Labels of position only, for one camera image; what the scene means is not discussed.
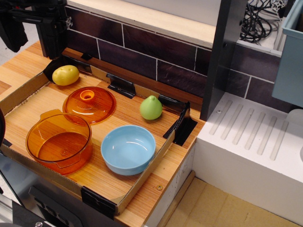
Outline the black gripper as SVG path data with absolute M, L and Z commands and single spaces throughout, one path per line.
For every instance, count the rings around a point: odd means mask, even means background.
M 71 17 L 66 0 L 2 0 L 0 2 L 0 37 L 13 52 L 28 42 L 24 24 L 36 25 L 43 55 L 61 56 L 67 47 Z

